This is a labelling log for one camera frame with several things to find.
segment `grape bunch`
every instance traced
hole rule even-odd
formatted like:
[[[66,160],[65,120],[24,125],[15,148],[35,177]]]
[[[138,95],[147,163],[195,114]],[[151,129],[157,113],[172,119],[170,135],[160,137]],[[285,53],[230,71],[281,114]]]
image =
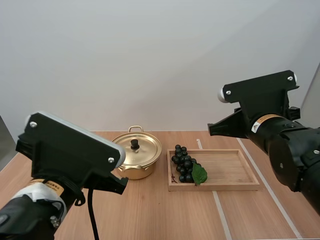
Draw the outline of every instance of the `grape bunch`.
[[[194,164],[200,164],[197,163],[196,159],[191,158],[191,156],[188,155],[187,148],[185,146],[181,147],[180,145],[176,145],[171,160],[177,164],[175,169],[180,173],[179,181],[181,183],[194,183],[192,177],[193,166]]]

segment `green leaf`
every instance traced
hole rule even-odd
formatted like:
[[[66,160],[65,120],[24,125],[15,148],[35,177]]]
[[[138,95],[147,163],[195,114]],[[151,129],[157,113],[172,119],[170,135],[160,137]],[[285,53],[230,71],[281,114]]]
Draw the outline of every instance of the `green leaf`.
[[[203,167],[199,166],[198,164],[193,164],[192,177],[195,184],[199,185],[207,180],[208,174]]]

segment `pot lid knob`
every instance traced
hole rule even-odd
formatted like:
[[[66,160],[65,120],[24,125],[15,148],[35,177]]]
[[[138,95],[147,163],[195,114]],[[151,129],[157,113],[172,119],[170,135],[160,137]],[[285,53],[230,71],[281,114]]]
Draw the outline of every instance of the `pot lid knob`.
[[[131,149],[132,150],[137,150],[139,148],[140,148],[140,146],[139,146],[139,143],[138,143],[138,139],[132,139],[131,140]]]

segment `gold pot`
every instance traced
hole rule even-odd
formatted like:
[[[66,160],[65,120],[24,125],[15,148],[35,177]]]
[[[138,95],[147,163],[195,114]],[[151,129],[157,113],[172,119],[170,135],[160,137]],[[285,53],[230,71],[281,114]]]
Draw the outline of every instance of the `gold pot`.
[[[117,168],[121,177],[143,179],[155,170],[162,146],[155,136],[144,132],[141,126],[129,127],[128,133],[116,137],[113,142],[125,150],[125,160]]]

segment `grape stem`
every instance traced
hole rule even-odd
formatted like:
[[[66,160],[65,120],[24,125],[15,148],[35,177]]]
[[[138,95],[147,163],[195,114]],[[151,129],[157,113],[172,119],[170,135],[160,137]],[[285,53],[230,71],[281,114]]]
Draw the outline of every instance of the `grape stem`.
[[[175,180],[175,176],[174,176],[174,174],[172,173],[172,175],[171,175],[171,182],[174,182],[174,183],[176,183],[177,184],[177,182],[176,182],[176,180]]]

